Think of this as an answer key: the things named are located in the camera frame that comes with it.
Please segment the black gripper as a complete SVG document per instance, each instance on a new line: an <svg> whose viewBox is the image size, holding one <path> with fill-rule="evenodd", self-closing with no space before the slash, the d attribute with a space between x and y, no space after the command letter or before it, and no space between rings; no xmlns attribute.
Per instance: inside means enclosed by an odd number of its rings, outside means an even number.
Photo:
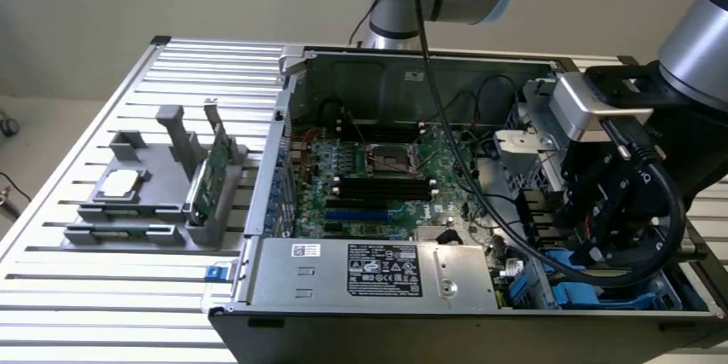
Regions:
<svg viewBox="0 0 728 364"><path fill-rule="evenodd" d="M573 228L580 244L572 266L604 265L633 274L653 274L669 261L684 228L685 208L674 207L678 189L662 158L648 146L612 142L573 142L561 163L565 181L558 227Z"/></svg>

